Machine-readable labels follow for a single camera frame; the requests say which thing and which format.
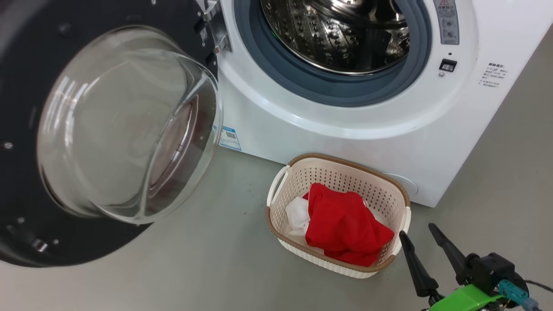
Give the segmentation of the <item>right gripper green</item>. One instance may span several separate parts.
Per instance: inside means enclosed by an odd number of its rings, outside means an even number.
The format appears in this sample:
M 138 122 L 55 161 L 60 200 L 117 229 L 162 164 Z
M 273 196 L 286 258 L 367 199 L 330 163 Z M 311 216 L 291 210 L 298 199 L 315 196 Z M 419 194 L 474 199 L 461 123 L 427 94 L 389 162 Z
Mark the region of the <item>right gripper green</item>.
M 436 224 L 430 223 L 428 228 L 435 242 L 444 250 L 454 269 L 457 283 L 468 285 L 470 277 L 465 268 L 466 256 L 458 250 Z M 486 295 L 474 285 L 464 286 L 449 296 L 443 297 L 440 295 L 437 291 L 439 287 L 437 281 L 431 278 L 423 267 L 407 233 L 401 231 L 399 238 L 416 294 L 419 297 L 429 298 L 430 307 L 426 311 L 499 311 L 503 308 L 497 301 L 506 292 L 504 283 L 500 283 L 498 287 L 494 288 L 491 296 Z

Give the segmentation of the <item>metal door hinge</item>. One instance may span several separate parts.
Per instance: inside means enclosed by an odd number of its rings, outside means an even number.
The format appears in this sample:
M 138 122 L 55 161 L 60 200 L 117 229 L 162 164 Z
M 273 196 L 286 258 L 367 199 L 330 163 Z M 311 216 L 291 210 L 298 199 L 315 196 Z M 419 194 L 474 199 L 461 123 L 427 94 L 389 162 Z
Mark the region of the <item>metal door hinge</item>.
M 233 52 L 222 0 L 196 1 L 200 5 L 200 11 L 197 13 L 200 19 L 195 25 L 195 32 L 202 37 L 202 45 L 210 38 L 214 43 L 215 54 Z

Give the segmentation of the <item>cream perforated laundry basket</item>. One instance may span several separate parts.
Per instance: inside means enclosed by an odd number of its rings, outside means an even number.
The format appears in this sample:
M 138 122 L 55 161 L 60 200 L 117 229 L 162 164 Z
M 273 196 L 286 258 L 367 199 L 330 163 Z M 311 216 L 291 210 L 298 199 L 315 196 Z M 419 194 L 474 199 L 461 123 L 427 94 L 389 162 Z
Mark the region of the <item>cream perforated laundry basket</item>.
M 334 260 L 289 234 L 286 206 L 305 195 L 313 183 L 358 193 L 376 220 L 393 231 L 393 239 L 371 266 Z M 357 279 L 369 278 L 391 265 L 402 248 L 398 235 L 407 232 L 411 223 L 409 195 L 398 181 L 363 165 L 318 153 L 299 155 L 280 169 L 270 185 L 266 206 L 268 228 L 286 250 L 316 266 Z

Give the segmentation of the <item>white front-load washing machine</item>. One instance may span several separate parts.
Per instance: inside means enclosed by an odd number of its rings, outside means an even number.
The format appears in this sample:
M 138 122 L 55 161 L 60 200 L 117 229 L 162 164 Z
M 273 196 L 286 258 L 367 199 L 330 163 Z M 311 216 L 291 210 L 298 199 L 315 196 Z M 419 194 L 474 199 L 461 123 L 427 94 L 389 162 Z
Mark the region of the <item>white front-load washing machine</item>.
M 434 0 L 432 47 L 423 73 L 401 94 L 340 108 L 287 91 L 253 60 L 238 31 L 234 0 L 222 0 L 233 52 L 219 55 L 225 115 L 242 153 L 286 164 L 323 153 L 401 175 L 412 196 L 435 207 L 553 23 L 553 0 L 455 0 L 459 45 L 441 44 Z M 439 69 L 457 61 L 454 72 Z

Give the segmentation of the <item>round white filter cover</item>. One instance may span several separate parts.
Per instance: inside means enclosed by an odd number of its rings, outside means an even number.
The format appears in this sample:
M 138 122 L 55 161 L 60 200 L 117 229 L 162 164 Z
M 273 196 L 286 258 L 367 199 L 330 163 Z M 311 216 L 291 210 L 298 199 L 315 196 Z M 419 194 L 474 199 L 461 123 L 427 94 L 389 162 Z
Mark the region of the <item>round white filter cover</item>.
M 385 175 L 399 182 L 402 185 L 403 189 L 405 189 L 405 191 L 409 194 L 410 197 L 418 193 L 419 189 L 416 183 L 414 183 L 410 179 L 403 177 L 401 175 L 395 175 L 392 173 L 385 173 Z

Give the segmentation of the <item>white cloth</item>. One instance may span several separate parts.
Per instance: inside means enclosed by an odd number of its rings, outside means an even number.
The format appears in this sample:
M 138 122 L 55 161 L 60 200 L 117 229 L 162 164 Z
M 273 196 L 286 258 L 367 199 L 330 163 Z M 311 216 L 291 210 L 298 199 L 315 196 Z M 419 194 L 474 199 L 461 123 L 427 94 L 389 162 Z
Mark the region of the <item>white cloth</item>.
M 302 197 L 296 197 L 286 206 L 285 214 L 287 220 L 283 227 L 283 235 L 301 246 L 324 254 L 322 249 L 309 246 L 306 241 L 306 233 L 310 224 L 308 201 Z

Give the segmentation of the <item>steel perforated washer drum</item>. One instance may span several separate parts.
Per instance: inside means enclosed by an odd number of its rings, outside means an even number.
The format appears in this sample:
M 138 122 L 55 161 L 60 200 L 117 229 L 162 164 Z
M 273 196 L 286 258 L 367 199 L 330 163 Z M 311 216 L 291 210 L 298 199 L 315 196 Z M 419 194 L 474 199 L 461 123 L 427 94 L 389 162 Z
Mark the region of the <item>steel perforated washer drum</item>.
M 395 0 L 260 0 L 274 37 L 324 71 L 378 73 L 405 59 L 410 34 Z

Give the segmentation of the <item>grey rubber door gasket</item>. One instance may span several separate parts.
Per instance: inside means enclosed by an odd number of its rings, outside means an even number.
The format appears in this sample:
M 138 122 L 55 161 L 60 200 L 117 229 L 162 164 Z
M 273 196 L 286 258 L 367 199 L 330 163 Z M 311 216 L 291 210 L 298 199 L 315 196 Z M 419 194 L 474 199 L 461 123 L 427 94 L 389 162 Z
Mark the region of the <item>grey rubber door gasket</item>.
M 410 51 L 378 73 L 349 76 L 324 71 L 291 53 L 271 32 L 260 0 L 234 0 L 235 22 L 255 63 L 278 85 L 306 100 L 340 108 L 360 108 L 406 91 L 423 73 L 432 47 L 431 17 L 424 0 L 395 0 L 405 16 Z

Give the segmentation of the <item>grey warning sticker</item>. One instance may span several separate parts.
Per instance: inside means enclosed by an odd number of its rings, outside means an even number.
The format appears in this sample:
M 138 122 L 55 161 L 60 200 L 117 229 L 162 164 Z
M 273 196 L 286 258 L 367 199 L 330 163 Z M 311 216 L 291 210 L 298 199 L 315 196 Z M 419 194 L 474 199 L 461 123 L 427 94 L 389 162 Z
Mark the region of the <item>grey warning sticker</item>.
M 434 6 L 439 22 L 441 44 L 459 45 L 458 9 L 455 0 L 434 0 Z

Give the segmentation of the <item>dark round glass washer door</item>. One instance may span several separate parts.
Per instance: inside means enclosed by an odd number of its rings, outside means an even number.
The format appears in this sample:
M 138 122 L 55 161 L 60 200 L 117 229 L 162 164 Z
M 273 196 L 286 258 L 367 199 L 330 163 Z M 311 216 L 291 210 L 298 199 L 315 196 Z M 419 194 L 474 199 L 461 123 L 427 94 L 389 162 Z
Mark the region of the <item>dark round glass washer door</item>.
M 219 141 L 197 0 L 0 0 L 0 260 L 83 264 L 182 207 Z

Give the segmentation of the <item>red garment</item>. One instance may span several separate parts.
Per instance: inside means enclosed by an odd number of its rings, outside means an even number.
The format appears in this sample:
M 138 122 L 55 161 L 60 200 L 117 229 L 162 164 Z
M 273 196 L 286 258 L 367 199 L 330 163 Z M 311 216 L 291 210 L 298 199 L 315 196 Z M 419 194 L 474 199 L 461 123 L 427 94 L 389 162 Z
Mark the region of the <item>red garment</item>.
M 369 267 L 394 238 L 394 232 L 375 218 L 358 193 L 314 183 L 304 198 L 310 217 L 305 240 L 327 257 Z

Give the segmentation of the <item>blue energy label sticker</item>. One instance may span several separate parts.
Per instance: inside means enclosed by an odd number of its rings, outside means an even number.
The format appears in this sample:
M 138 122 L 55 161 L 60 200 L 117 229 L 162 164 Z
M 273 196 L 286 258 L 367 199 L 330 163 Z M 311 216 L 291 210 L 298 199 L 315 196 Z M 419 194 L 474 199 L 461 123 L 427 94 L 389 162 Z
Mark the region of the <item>blue energy label sticker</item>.
M 242 151 L 237 132 L 231 127 L 221 126 L 219 145 L 228 149 Z

